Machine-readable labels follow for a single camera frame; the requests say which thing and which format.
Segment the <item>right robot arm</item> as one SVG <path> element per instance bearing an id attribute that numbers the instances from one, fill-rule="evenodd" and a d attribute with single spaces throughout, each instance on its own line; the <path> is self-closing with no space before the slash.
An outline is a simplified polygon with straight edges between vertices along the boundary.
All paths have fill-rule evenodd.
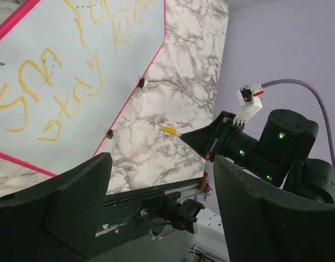
<path id="1" fill-rule="evenodd" d="M 180 139 L 199 156 L 213 162 L 217 155 L 284 190 L 323 203 L 335 203 L 335 167 L 308 157 L 319 125 L 301 114 L 270 112 L 259 140 L 244 133 L 235 114 L 222 111 L 208 126 Z"/>

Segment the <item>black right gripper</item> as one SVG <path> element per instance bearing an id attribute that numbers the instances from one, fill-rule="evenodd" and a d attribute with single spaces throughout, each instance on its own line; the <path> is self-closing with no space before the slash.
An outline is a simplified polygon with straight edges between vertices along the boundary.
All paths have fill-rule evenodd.
<path id="1" fill-rule="evenodd" d="M 180 136 L 200 157 L 213 162 L 216 155 L 246 164 L 254 154 L 258 141 L 244 133 L 244 126 L 233 123 L 235 114 L 222 111 L 209 125 Z"/>

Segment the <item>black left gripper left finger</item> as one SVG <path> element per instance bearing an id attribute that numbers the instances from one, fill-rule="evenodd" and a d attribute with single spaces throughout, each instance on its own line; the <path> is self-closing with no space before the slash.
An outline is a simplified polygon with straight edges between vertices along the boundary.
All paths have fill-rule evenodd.
<path id="1" fill-rule="evenodd" d="M 109 153 L 0 197 L 0 261 L 86 261 L 96 239 L 112 168 Z"/>

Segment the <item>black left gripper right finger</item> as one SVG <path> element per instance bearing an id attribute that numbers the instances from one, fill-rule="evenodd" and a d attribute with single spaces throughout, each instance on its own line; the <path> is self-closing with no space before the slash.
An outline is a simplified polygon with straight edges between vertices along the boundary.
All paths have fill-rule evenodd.
<path id="1" fill-rule="evenodd" d="M 335 261 L 335 205 L 279 189 L 222 156 L 213 173 L 231 261 Z"/>

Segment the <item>yellow marker cap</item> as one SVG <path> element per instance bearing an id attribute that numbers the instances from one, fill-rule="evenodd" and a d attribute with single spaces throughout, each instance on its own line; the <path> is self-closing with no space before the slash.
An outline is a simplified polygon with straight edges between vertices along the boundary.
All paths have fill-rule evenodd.
<path id="1" fill-rule="evenodd" d="M 168 133 L 168 134 L 171 134 L 173 136 L 176 136 L 177 134 L 177 131 L 171 127 L 167 127 L 167 126 L 164 126 L 161 128 L 161 130 L 165 133 Z"/>

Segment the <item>pink framed whiteboard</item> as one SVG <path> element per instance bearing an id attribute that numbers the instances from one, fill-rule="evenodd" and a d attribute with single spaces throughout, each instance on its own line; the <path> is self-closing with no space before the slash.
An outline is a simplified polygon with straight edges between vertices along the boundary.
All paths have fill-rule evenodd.
<path id="1" fill-rule="evenodd" d="M 165 1 L 26 1 L 0 25 L 0 158 L 89 160 L 163 46 Z"/>

